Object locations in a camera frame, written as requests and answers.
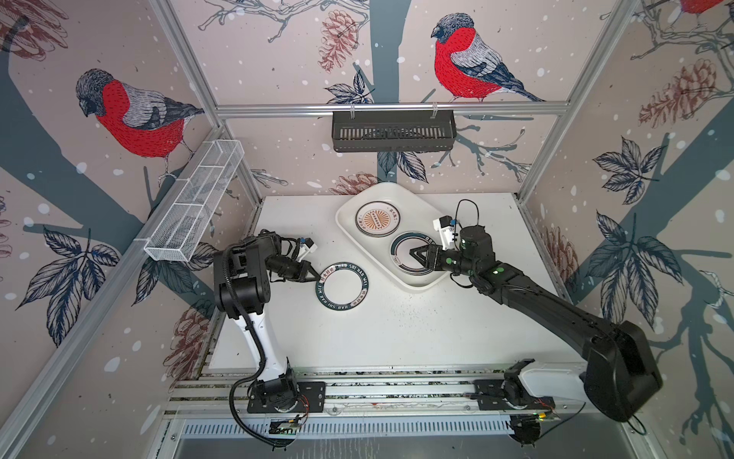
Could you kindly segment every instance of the black mounting plate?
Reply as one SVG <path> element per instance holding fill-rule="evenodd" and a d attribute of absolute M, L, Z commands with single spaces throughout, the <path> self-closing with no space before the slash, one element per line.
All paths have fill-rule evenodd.
<path fill-rule="evenodd" d="M 326 395 L 326 383 L 318 382 L 318 383 L 297 383 L 298 384 L 298 392 L 306 397 L 306 400 L 308 400 L 308 410 L 310 413 L 323 413 L 324 412 L 324 397 Z M 250 399 L 250 402 L 247 404 L 247 412 L 250 414 L 262 414 L 262 413 L 278 413 L 278 414 L 286 414 L 281 413 L 277 410 L 275 410 L 275 407 L 270 405 L 262 405 L 260 403 L 260 400 L 256 397 L 254 399 Z M 305 413 L 306 407 L 303 405 L 303 402 L 299 400 L 296 404 L 296 407 L 290 410 L 288 413 Z"/>
<path fill-rule="evenodd" d="M 475 380 L 474 388 L 476 390 L 476 402 L 480 411 L 496 411 L 496 410 L 514 410 L 514 406 L 505 400 L 505 393 L 502 389 L 504 379 Z M 541 397 L 538 399 L 545 403 L 531 402 L 525 406 L 526 410 L 547 411 L 548 406 L 555 408 L 556 404 L 551 397 Z"/>

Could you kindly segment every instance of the bird head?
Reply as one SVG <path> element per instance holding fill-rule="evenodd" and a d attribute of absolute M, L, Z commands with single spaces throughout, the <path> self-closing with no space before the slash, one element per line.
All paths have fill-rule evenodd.
<path fill-rule="evenodd" d="M 76 97 L 79 99 L 79 107 L 84 116 L 92 113 L 97 116 L 106 114 L 102 90 L 114 80 L 112 75 L 98 68 L 93 68 L 79 77 L 79 81 L 76 82 Z"/>
<path fill-rule="evenodd" d="M 431 38 L 436 38 L 441 42 L 441 44 L 444 44 L 455 31 L 463 29 L 464 27 L 468 27 L 470 29 L 474 28 L 474 21 L 472 21 L 468 14 L 455 12 L 450 15 L 443 16 L 433 29 Z"/>

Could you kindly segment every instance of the plate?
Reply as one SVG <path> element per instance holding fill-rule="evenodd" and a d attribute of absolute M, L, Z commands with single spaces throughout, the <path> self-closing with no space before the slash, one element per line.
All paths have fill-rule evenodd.
<path fill-rule="evenodd" d="M 334 263 L 321 272 L 316 282 L 316 297 L 334 311 L 346 311 L 367 296 L 369 281 L 365 271 L 354 263 Z"/>
<path fill-rule="evenodd" d="M 432 270 L 422 266 L 410 255 L 412 249 L 426 244 L 435 244 L 435 242 L 419 231 L 408 231 L 397 236 L 390 245 L 390 256 L 393 257 L 393 263 L 408 274 L 426 275 L 430 273 Z"/>
<path fill-rule="evenodd" d="M 398 229 L 400 212 L 392 204 L 376 200 L 357 210 L 355 223 L 367 236 L 385 237 Z"/>

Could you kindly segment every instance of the black hanging basket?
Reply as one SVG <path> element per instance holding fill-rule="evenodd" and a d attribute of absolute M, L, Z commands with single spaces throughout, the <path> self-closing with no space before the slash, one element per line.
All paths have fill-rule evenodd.
<path fill-rule="evenodd" d="M 334 112 L 334 151 L 448 151 L 457 125 L 453 110 Z"/>

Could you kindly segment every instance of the plate with orange sunburst design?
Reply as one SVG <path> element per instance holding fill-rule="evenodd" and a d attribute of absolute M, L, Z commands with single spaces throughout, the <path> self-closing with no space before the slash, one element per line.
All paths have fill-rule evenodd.
<path fill-rule="evenodd" d="M 398 229 L 400 212 L 392 204 L 376 200 L 357 210 L 355 222 L 367 236 L 384 237 Z"/>

